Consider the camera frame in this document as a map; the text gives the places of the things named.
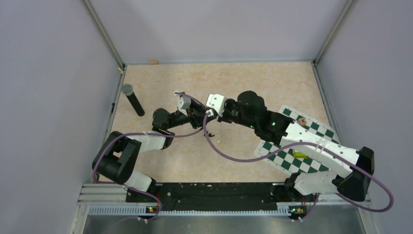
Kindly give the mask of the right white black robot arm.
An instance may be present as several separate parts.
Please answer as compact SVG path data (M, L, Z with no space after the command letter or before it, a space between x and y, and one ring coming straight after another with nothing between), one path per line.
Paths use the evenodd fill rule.
M365 200L374 173L374 151L344 147L301 126L296 120L267 109L264 99L245 91L237 99L211 94L207 103L218 115L218 121L250 127L262 140L288 147L319 162L328 170L315 173L293 173L286 180L286 196L292 201L314 193L338 193L345 198ZM355 169L363 169L363 174Z

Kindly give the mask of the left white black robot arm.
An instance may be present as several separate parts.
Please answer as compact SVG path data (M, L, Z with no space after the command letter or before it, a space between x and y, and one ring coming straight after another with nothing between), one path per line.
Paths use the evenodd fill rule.
M110 133L92 162L93 173L136 189L144 201L153 200L156 196L155 179L136 169L138 155L168 148L178 137L170 132L171 128L184 124L190 124L193 129L200 128L206 111L203 105L181 97L175 112L163 108L153 112L150 131L133 135L118 131Z

